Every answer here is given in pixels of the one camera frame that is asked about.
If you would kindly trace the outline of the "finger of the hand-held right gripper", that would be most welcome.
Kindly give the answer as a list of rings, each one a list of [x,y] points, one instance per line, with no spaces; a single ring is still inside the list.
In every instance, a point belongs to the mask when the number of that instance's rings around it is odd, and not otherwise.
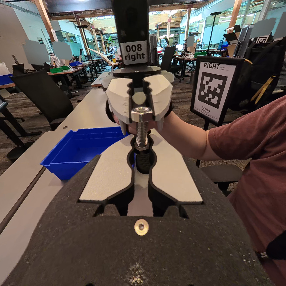
[[[133,80],[130,78],[111,79],[106,91],[114,115],[124,123],[131,123]]]
[[[152,109],[153,120],[161,120],[170,107],[172,84],[165,76],[143,78],[143,91]]]

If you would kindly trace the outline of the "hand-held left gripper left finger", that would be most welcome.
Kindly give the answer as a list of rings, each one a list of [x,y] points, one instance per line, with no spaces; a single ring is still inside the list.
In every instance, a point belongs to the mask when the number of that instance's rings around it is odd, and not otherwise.
[[[133,135],[128,135],[102,152],[79,198],[80,202],[128,205],[133,200],[133,139]]]

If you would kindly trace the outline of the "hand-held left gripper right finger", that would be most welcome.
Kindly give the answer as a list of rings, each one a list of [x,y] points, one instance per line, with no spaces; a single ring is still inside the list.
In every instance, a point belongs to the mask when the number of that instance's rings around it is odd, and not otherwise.
[[[175,205],[202,204],[203,199],[180,152],[156,134],[150,134],[150,138],[150,155],[154,155],[149,172],[150,191]]]

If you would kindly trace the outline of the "silver hex bolt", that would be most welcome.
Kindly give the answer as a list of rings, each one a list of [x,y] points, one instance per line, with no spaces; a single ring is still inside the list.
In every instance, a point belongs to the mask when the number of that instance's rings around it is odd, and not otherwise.
[[[139,146],[148,143],[148,123],[153,119],[152,109],[146,106],[138,106],[131,110],[131,120],[136,123],[136,142]]]

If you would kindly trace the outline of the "person's right forearm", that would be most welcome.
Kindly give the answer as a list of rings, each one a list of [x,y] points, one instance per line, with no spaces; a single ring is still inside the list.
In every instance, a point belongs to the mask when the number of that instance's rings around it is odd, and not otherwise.
[[[153,128],[188,158],[205,161],[220,159],[209,144],[209,131],[184,122],[173,111],[164,119],[162,130],[159,130],[158,122],[151,121],[148,123],[148,129]]]

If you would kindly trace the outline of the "person's right hand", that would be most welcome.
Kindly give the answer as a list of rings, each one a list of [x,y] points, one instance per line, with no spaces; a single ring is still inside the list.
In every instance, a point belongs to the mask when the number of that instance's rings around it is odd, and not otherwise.
[[[114,121],[120,126],[120,121],[119,119],[117,118],[117,116],[115,114],[112,113],[112,116],[113,116],[113,119]],[[128,131],[129,134],[134,134],[136,135],[137,134],[137,127],[136,127],[136,123],[135,122],[132,122],[132,123],[129,123],[129,124],[125,124],[125,127],[126,127],[126,132]]]

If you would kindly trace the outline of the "black wrist rest pad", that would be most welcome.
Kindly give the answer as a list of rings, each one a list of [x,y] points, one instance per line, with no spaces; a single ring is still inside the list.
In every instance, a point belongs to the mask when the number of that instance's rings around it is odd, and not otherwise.
[[[142,174],[149,174],[155,161],[155,155],[152,151],[140,152],[136,155],[136,168]]]

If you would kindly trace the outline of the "black office chair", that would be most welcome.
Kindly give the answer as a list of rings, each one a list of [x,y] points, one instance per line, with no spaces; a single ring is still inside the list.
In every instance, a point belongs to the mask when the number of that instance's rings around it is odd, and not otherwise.
[[[176,46],[166,47],[164,55],[162,57],[160,68],[161,70],[173,73],[175,78],[178,78],[179,82],[181,83],[182,76],[179,76],[178,74],[182,70],[182,65],[178,65],[179,60],[175,60],[175,63],[172,64],[175,50]]]
[[[10,79],[41,111],[52,131],[73,111],[70,99],[45,70],[11,76]]]

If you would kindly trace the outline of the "black framed marker sign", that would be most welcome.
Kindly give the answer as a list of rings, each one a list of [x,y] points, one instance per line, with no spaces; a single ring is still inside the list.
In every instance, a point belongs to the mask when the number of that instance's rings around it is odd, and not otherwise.
[[[190,111],[209,124],[222,126],[227,109],[238,91],[244,58],[198,55]]]

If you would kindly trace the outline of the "black floor lamp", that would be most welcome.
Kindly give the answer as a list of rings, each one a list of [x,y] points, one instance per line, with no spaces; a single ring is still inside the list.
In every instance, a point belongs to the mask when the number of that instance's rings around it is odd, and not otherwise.
[[[214,18],[213,18],[212,30],[211,30],[211,33],[210,33],[210,39],[209,39],[207,54],[209,53],[209,49],[210,49],[210,44],[211,44],[211,39],[212,39],[213,28],[214,28],[214,25],[215,25],[216,16],[220,15],[220,14],[221,14],[221,11],[213,12],[213,13],[210,14],[210,16],[214,16]]]

